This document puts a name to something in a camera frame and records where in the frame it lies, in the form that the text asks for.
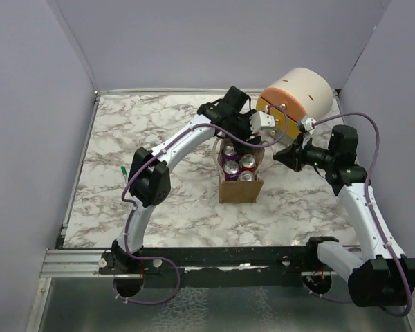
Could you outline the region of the red cola can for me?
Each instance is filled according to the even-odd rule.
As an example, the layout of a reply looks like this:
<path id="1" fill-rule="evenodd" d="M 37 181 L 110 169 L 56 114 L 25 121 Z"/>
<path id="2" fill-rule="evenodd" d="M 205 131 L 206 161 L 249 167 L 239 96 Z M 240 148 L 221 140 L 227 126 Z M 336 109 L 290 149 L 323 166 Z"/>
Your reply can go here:
<path id="1" fill-rule="evenodd" d="M 241 171 L 241 173 L 238 177 L 238 180 L 239 181 L 255 181 L 256 180 L 256 175 L 252 171 L 244 170 L 244 171 Z"/>
<path id="2" fill-rule="evenodd" d="M 257 159 L 252 154 L 244 154 L 239 160 L 241 171 L 254 172 L 257 169 Z"/>

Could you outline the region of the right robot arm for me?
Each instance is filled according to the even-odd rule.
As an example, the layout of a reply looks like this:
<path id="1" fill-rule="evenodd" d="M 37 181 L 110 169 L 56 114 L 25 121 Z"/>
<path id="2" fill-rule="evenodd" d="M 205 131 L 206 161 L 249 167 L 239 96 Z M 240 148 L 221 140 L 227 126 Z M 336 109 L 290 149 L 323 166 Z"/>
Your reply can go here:
<path id="1" fill-rule="evenodd" d="M 359 307 L 412 307 L 415 258 L 409 258 L 388 231 L 365 168 L 356 163 L 358 134 L 346 125 L 332 128 L 326 149 L 299 134 L 273 158 L 295 172 L 305 165 L 322 169 L 333 193 L 352 220 L 362 256 L 358 257 L 333 237 L 312 237 L 304 263 L 311 270 L 328 266 L 347 283 L 352 302 Z"/>

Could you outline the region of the purple Fanta can front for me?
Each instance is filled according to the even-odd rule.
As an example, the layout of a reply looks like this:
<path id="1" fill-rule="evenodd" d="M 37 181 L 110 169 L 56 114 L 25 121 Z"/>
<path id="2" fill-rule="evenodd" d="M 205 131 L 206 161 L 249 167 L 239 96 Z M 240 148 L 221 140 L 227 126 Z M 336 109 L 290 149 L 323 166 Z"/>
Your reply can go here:
<path id="1" fill-rule="evenodd" d="M 226 163 L 230 160 L 237 161 L 239 159 L 239 155 L 234 150 L 232 145 L 224 145 L 223 149 L 221 150 L 221 157 L 223 163 Z"/>

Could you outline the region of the metal front plate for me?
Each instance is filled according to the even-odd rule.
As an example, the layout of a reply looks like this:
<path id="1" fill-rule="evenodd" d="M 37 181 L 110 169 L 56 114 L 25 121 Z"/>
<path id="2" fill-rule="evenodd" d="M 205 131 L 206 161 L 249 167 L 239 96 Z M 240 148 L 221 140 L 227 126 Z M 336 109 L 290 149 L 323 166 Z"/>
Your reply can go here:
<path id="1" fill-rule="evenodd" d="M 102 253 L 49 250 L 41 268 L 28 331 L 413 331 L 410 319 L 344 304 L 347 286 L 335 273 L 336 302 L 303 284 L 218 288 L 129 286 L 99 274 Z"/>

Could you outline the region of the round drawer cabinet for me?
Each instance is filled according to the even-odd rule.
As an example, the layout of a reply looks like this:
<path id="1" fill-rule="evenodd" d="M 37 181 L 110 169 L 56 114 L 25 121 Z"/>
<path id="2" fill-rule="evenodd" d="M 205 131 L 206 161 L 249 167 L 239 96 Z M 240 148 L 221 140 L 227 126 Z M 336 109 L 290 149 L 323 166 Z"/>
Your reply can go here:
<path id="1" fill-rule="evenodd" d="M 271 108 L 269 113 L 276 119 L 277 130 L 286 130 L 281 143 L 289 145 L 300 134 L 297 122 L 305 115 L 321 120 L 331 111 L 333 89 L 312 70 L 294 68 L 261 92 L 256 110 L 265 111 L 272 104 L 284 107 L 284 111 Z"/>

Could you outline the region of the purple fanta can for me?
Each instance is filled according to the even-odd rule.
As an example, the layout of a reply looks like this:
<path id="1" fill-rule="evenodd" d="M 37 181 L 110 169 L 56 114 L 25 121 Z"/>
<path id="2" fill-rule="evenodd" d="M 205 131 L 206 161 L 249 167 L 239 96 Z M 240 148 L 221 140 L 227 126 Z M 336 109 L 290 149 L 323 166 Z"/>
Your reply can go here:
<path id="1" fill-rule="evenodd" d="M 223 172 L 226 181 L 236 181 L 241 172 L 239 163 L 234 160 L 226 161 L 223 165 Z"/>
<path id="2" fill-rule="evenodd" d="M 234 150 L 232 145 L 224 145 L 223 149 L 221 150 L 221 157 L 223 163 L 226 163 L 230 160 L 237 161 L 239 159 L 239 155 Z"/>

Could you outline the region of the brown canvas tote bag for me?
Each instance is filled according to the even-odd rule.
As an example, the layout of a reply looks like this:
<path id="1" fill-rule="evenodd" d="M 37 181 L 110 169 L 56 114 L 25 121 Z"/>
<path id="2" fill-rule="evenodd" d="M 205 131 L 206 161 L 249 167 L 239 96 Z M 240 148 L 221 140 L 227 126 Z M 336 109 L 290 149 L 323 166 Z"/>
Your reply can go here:
<path id="1" fill-rule="evenodd" d="M 275 162 L 269 161 L 265 155 L 265 149 L 255 149 L 253 155 L 257 159 L 257 169 L 254 171 L 256 175 L 255 181 L 226 181 L 223 172 L 221 150 L 224 145 L 232 145 L 232 141 L 227 139 L 221 142 L 219 138 L 214 141 L 212 146 L 212 160 L 216 166 L 219 176 L 219 203 L 239 204 L 239 203 L 256 203 L 257 197 L 263 187 L 264 180 L 261 173 L 270 169 Z"/>

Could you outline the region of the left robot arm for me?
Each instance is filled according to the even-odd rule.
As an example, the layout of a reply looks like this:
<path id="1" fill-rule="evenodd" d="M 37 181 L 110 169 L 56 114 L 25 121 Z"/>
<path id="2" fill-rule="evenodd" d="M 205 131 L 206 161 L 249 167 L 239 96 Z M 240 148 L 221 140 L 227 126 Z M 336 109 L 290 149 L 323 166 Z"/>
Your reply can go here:
<path id="1" fill-rule="evenodd" d="M 223 132 L 228 138 L 236 138 L 242 146 L 256 145 L 251 138 L 251 97 L 231 86 L 218 100 L 202 104 L 190 121 L 171 138 L 152 149 L 141 147 L 133 155 L 128 183 L 122 191 L 122 202 L 131 205 L 122 233 L 111 246 L 115 265 L 124 273 L 138 267 L 141 258 L 146 227 L 155 207 L 161 204 L 171 191 L 170 176 L 174 168 L 199 145 Z"/>

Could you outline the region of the red cola can front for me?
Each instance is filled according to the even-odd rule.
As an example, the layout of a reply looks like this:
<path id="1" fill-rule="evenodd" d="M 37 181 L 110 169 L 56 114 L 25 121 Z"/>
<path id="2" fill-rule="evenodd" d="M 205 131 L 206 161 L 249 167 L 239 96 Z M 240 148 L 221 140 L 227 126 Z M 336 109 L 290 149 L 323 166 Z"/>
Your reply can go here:
<path id="1" fill-rule="evenodd" d="M 256 175 L 252 171 L 244 170 L 244 171 L 241 171 L 241 173 L 238 177 L 238 180 L 239 181 L 255 181 L 256 180 Z"/>

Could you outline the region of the green capped marker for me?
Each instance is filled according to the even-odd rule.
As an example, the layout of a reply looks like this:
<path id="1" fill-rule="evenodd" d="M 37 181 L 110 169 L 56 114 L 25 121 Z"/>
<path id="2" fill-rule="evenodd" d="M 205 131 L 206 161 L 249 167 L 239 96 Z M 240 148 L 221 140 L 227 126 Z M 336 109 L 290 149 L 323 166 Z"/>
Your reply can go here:
<path id="1" fill-rule="evenodd" d="M 124 181 L 127 183 L 127 181 L 128 181 L 127 170 L 124 166 L 121 166 L 120 168 L 121 168 L 121 171 L 122 171 L 122 175 L 124 177 Z"/>

